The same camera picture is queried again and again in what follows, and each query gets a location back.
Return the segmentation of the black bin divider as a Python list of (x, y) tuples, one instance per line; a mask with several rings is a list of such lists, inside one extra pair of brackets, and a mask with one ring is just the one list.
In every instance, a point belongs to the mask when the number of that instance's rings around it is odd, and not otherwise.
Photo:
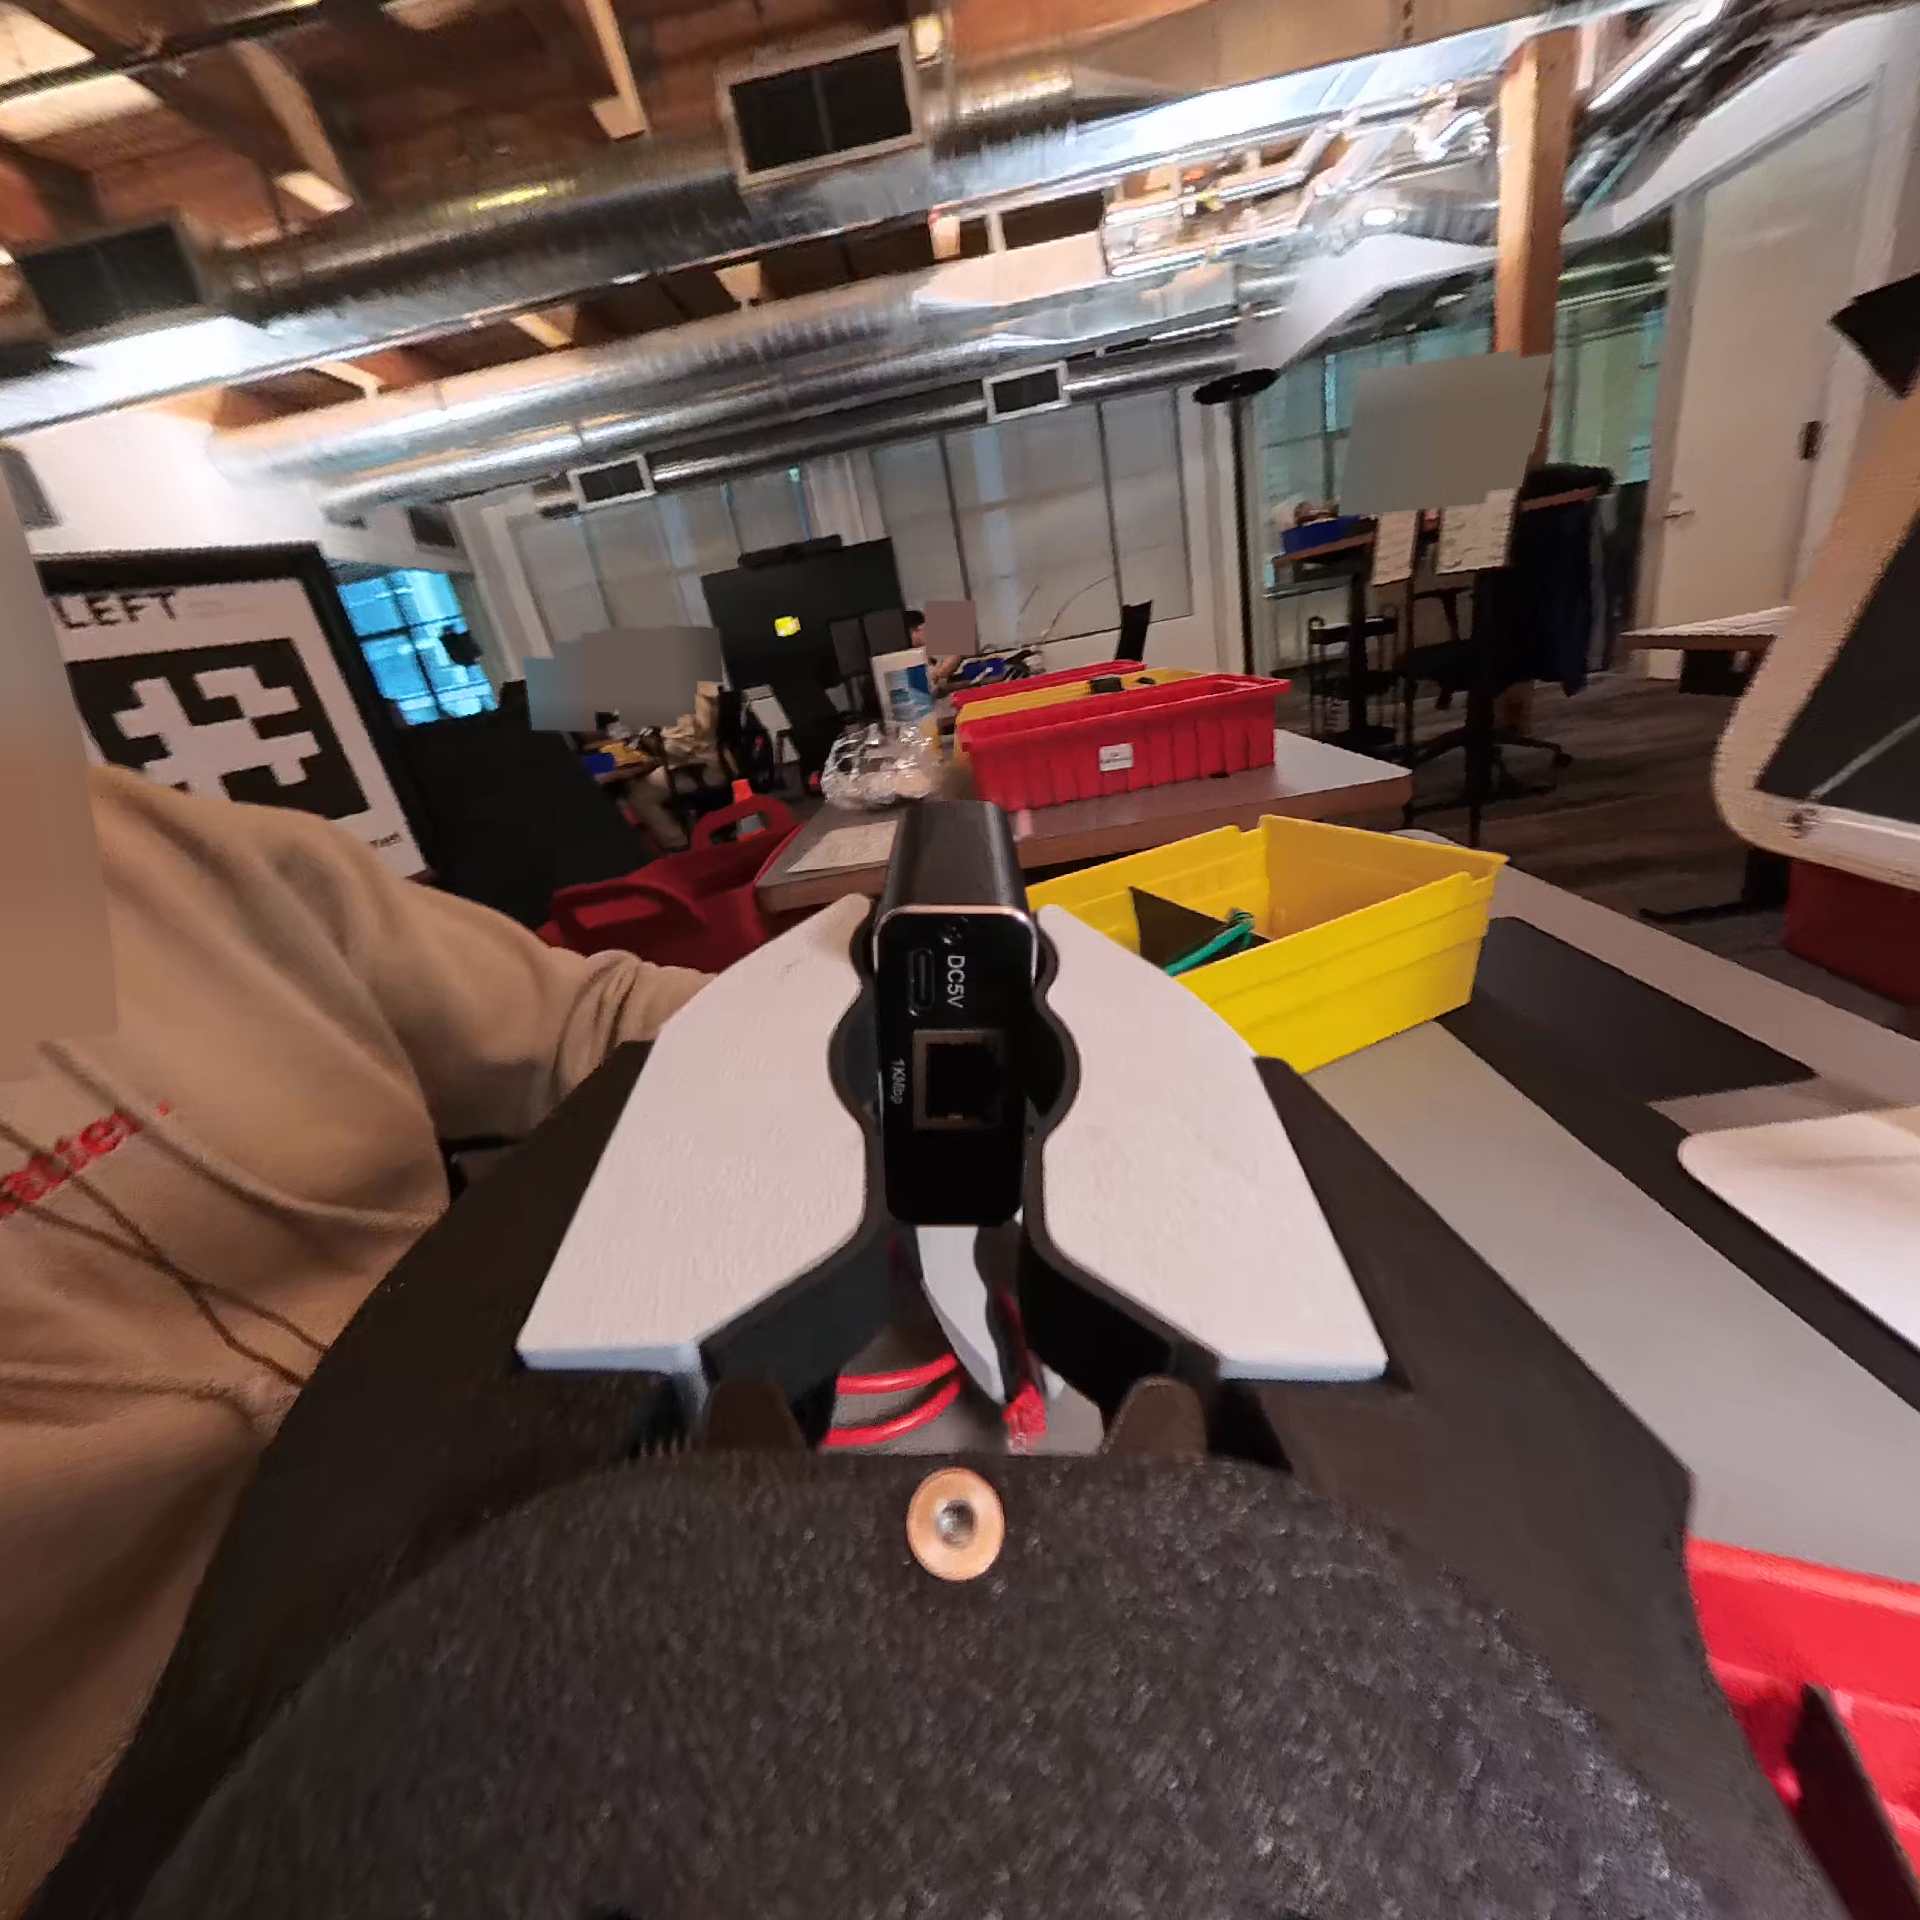
[(1130, 888), (1141, 957), (1165, 976), (1186, 976), (1241, 957), (1266, 943), (1254, 917), (1236, 907), (1222, 917)]

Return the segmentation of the clear plastic bag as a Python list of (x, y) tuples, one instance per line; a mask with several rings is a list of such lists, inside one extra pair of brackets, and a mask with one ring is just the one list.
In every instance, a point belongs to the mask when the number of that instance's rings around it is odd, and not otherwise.
[(945, 783), (947, 755), (940, 736), (920, 725), (849, 727), (829, 746), (821, 771), (822, 803), (851, 811), (930, 799)]

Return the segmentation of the person's left forearm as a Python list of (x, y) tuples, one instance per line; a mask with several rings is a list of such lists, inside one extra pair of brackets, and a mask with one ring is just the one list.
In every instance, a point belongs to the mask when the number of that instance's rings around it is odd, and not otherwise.
[(545, 943), (371, 860), (337, 879), (329, 917), (445, 1140), (526, 1135), (608, 1055), (659, 1040), (710, 982), (626, 951)]

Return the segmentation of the white board stand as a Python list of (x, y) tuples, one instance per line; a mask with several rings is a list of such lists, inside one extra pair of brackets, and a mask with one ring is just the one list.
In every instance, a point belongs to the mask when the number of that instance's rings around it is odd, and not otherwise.
[(1884, 1328), (1917, 1343), (1917, 1109), (1691, 1133), (1688, 1175)]

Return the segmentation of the grey table with wooden edge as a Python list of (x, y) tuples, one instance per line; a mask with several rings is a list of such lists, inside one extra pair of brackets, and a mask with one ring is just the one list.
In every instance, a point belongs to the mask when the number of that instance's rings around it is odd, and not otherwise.
[[(1108, 858), (1126, 858), (1218, 828), (1253, 828), (1262, 819), (1349, 823), (1400, 811), (1411, 778), (1396, 764), (1347, 751), (1333, 743), (1275, 734), (1275, 758), (1253, 772), (1165, 783), (1108, 799), (1021, 808), (1012, 819), (1016, 852), (1024, 874), (1064, 874)], [(813, 813), (760, 876), (766, 915), (805, 915), (838, 896), (875, 896), (886, 869), (787, 876), (787, 861), (829, 824), (898, 815), (826, 806)]]

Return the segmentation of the black floor lamp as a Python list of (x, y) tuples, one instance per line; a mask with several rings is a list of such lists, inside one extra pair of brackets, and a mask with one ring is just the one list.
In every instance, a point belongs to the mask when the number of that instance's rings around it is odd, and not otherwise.
[(1277, 382), (1273, 368), (1236, 368), (1203, 382), (1193, 390), (1195, 404), (1220, 414), (1229, 434), (1232, 454), (1232, 576), (1238, 627), (1238, 672), (1257, 677), (1257, 624), (1254, 624), (1254, 573), (1253, 546), (1254, 526), (1251, 508), (1251, 421), (1254, 402)]

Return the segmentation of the red storage box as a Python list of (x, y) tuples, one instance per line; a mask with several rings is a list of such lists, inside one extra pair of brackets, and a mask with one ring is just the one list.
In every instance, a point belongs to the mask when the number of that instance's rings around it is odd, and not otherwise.
[(1917, 892), (1795, 860), (1782, 948), (1902, 1007), (1917, 1007)]

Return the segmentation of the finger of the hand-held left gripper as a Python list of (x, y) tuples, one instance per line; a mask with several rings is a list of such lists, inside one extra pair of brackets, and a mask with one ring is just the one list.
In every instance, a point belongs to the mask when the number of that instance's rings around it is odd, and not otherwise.
[(1049, 1400), (1049, 1368), (1003, 1322), (1018, 1306), (1024, 1231), (920, 1231), (924, 1299), (974, 1390), (1006, 1406), (1034, 1386)]

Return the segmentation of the red plastic bin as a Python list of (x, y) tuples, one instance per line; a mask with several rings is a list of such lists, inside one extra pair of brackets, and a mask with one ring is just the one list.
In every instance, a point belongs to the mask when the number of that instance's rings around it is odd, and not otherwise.
[(1917, 1589), (1691, 1541), (1720, 1692), (1853, 1917), (1917, 1915)]

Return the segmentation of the black board with wooden edge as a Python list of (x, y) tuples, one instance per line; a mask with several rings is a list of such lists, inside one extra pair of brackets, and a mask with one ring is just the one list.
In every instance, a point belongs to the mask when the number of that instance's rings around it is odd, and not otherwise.
[(1712, 795), (1753, 850), (1917, 886), (1917, 277), (1849, 302), (1893, 395), (1720, 739)]

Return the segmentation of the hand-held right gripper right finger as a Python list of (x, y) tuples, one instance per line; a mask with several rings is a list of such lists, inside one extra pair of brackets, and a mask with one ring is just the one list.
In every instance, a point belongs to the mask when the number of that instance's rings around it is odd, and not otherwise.
[(1041, 1255), (1225, 1381), (1380, 1381), (1384, 1338), (1245, 1040), (1061, 906), (1041, 932), (1068, 1059), (1024, 1206)]

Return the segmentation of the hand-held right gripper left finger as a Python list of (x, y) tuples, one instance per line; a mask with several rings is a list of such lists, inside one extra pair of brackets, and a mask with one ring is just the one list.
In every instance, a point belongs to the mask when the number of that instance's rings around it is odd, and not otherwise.
[(845, 896), (659, 1030), (520, 1328), (534, 1371), (718, 1376), (724, 1350), (869, 1213), (869, 1147), (829, 1044), (872, 910)]

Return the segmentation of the black framed marker sign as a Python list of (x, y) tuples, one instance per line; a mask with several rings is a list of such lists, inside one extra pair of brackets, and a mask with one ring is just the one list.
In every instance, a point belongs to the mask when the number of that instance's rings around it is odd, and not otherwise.
[(434, 871), (400, 727), (316, 543), (60, 556), (37, 571), (99, 764), (312, 813), (408, 879)]

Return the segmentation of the person's beige hoodie torso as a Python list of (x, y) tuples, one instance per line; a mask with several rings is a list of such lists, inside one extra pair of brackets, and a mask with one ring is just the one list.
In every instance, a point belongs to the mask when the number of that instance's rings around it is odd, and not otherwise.
[(299, 1390), (449, 1206), (450, 1140), (329, 917), (354, 861), (396, 874), (289, 806), (88, 789), (117, 1020), (5, 1084), (5, 1915)]

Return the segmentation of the black television screen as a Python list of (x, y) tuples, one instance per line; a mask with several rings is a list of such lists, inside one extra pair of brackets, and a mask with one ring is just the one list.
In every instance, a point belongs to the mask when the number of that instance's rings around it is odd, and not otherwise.
[(736, 691), (837, 686), (849, 677), (837, 634), (867, 615), (906, 611), (890, 536), (795, 543), (772, 560), (707, 571), (701, 594)]

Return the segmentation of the yellow plastic bin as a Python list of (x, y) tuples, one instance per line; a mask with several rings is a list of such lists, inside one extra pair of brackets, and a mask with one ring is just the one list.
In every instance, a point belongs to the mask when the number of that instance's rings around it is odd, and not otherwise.
[(1026, 892), (1130, 954), (1130, 888), (1254, 917), (1266, 943), (1174, 976), (1245, 1044), (1296, 1071), (1464, 1007), (1505, 854), (1419, 834), (1262, 819), (1098, 861)]

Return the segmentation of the wooden post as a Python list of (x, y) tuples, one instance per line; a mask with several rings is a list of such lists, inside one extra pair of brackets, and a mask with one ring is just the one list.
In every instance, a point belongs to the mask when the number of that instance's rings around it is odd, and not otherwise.
[(1498, 93), (1496, 350), (1553, 350), (1580, 35), (1528, 38)]

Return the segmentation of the large silver air duct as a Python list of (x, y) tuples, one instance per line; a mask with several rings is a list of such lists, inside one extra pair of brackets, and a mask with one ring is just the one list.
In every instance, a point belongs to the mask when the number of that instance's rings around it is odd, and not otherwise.
[(1259, 147), (1350, 112), (1400, 112), (1509, 52), (1505, 21), (1185, 99), (1083, 63), (996, 63), (928, 96), (893, 141), (750, 168), (741, 150), (667, 141), (414, 208), (344, 214), (219, 255), (213, 283), (250, 325), (416, 333), (588, 298), (617, 280), (731, 266), (924, 214), (1114, 184), (1164, 162)]

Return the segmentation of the wooden desk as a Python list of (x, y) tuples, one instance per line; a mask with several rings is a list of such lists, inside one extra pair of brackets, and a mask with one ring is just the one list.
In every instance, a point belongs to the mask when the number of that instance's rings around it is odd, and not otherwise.
[(1625, 631), (1618, 651), (1625, 656), (1675, 656), (1673, 684), (1683, 692), (1734, 700), (1777, 643), (1790, 608), (1678, 622), (1641, 631)]

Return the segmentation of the white door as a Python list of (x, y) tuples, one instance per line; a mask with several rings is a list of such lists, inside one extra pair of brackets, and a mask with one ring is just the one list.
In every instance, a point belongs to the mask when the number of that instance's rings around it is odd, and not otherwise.
[(1781, 606), (1829, 424), (1853, 293), (1856, 188), (1777, 150), (1697, 203), (1668, 358), (1664, 506), (1651, 611), (1662, 627)]

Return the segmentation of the dark hanging jacket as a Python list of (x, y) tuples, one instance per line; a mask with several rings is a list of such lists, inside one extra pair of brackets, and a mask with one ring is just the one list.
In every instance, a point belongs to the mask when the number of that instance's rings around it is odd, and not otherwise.
[(1586, 464), (1539, 464), (1523, 482), (1509, 549), (1516, 682), (1557, 684), (1569, 698), (1585, 691), (1604, 615), (1604, 500), (1613, 487), (1609, 469)]

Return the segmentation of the black ethernet adapter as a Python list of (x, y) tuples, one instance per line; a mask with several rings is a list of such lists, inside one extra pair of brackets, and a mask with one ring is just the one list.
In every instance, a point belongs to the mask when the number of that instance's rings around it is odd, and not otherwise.
[(1041, 974), (1006, 813), (914, 805), (872, 924), (882, 1187), (904, 1223), (992, 1227), (1020, 1212)]

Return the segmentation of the yellow ribbed bin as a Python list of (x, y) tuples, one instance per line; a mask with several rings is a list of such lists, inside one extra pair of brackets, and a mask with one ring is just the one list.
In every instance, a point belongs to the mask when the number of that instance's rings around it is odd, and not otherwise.
[(1144, 663), (1102, 663), (1078, 672), (1045, 674), (1001, 686), (974, 688), (964, 700), (955, 695), (954, 722), (958, 730), (968, 730), (989, 718), (1076, 703), (1098, 695), (1104, 698), (1110, 692), (1164, 688), (1203, 677), (1204, 674), (1180, 666), (1147, 668)]

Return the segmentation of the large air vent grille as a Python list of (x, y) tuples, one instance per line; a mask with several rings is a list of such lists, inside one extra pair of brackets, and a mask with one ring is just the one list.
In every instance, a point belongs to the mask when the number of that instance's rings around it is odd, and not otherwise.
[(907, 28), (724, 67), (715, 100), (741, 190), (789, 184), (928, 141)]

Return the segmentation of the long red ribbed bin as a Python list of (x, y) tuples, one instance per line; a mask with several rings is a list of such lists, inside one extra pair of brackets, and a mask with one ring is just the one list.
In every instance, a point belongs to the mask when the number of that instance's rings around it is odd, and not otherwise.
[(955, 719), (972, 789), (1006, 811), (1253, 772), (1275, 758), (1280, 678), (1186, 677), (974, 703)]

